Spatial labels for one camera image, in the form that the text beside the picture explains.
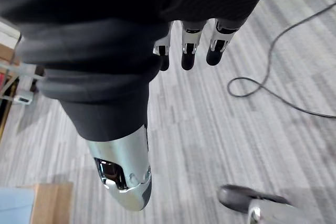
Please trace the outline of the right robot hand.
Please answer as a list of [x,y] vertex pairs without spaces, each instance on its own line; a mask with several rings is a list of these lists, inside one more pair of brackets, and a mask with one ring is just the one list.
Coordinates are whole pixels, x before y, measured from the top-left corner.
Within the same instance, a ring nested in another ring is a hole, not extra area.
[[1,20],[23,40],[16,56],[43,67],[40,92],[60,102],[88,144],[107,191],[130,211],[149,202],[149,84],[169,66],[171,23],[183,27],[189,70],[202,29],[216,19],[210,65],[259,0],[1,0]]

